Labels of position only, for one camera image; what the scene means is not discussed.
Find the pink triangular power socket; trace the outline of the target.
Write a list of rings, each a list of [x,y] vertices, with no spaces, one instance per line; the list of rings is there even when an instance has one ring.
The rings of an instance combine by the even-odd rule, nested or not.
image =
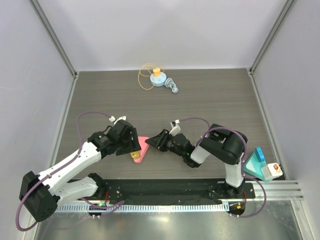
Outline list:
[[[138,159],[133,159],[133,161],[136,163],[136,164],[140,164],[143,160],[143,158],[145,157],[148,149],[149,149],[149,146],[147,143],[145,143],[145,140],[146,139],[149,139],[149,137],[147,136],[139,136],[139,144],[141,146],[141,150],[139,151],[139,154],[140,154],[140,158]]]

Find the yellow cube plug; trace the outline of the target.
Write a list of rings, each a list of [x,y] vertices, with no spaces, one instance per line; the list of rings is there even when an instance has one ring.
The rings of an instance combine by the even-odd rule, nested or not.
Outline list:
[[[139,151],[134,151],[130,153],[130,156],[135,160],[140,158],[140,153]]]

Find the teal triangular power socket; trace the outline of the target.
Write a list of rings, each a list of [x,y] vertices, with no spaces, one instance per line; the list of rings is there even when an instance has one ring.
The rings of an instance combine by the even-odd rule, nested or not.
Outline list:
[[[267,164],[266,159],[264,162],[258,162],[256,155],[255,155],[255,150],[251,154],[251,156],[248,158],[248,160],[244,164],[244,172],[246,174],[252,175],[255,178],[258,178],[262,181],[265,181],[263,174],[261,172],[261,167],[265,166]]]

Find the blue plug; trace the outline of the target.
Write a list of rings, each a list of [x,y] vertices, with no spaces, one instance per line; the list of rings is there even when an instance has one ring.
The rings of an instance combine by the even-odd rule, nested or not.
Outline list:
[[[260,147],[256,147],[254,153],[259,163],[265,161],[264,153]]]

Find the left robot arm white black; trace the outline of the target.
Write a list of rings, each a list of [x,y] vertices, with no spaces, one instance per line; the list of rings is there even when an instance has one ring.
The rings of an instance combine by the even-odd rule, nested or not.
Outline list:
[[[72,201],[92,197],[102,199],[107,183],[96,173],[81,180],[70,180],[78,173],[106,156],[121,156],[141,150],[137,129],[126,120],[119,119],[107,132],[93,133],[81,143],[78,150],[61,162],[38,174],[24,175],[19,199],[36,222],[48,219],[58,207]]]

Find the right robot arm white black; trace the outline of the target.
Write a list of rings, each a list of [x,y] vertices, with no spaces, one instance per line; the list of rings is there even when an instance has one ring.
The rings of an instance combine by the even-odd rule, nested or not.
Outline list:
[[[177,121],[170,123],[171,130],[163,129],[158,135],[145,140],[161,152],[170,151],[180,156],[191,168],[198,168],[208,157],[214,156],[224,163],[224,191],[227,197],[237,198],[244,192],[243,157],[247,152],[247,137],[239,131],[212,124],[200,140],[191,144],[181,133]]]

